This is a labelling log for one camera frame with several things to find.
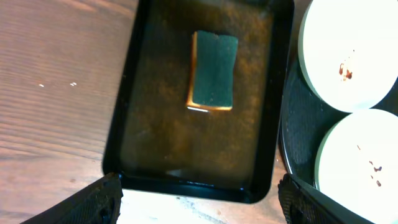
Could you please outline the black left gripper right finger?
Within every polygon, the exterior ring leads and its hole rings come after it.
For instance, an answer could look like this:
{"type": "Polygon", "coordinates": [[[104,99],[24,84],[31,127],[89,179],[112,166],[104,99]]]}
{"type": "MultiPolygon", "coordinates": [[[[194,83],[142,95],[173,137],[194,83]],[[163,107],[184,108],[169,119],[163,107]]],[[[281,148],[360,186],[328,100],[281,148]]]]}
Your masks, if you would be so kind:
{"type": "Polygon", "coordinates": [[[278,184],[280,206],[289,224],[369,223],[292,174],[278,184]]]}

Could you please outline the green and yellow sponge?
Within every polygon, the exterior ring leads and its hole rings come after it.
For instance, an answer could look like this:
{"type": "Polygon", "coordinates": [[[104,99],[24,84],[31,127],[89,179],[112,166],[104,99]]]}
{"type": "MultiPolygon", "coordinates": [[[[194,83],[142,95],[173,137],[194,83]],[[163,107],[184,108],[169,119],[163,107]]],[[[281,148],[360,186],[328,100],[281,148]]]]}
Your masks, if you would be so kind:
{"type": "Polygon", "coordinates": [[[198,111],[232,110],[238,43],[238,38],[230,35],[204,30],[193,33],[187,108],[198,111]]]}

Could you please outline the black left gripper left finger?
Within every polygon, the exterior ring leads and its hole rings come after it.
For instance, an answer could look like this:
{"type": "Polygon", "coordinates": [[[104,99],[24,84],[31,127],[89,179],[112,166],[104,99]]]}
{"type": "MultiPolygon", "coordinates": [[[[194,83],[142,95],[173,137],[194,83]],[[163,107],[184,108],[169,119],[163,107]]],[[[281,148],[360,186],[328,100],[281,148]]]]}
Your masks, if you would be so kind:
{"type": "Polygon", "coordinates": [[[23,224],[116,224],[122,197],[119,174],[109,173],[23,224]]]}

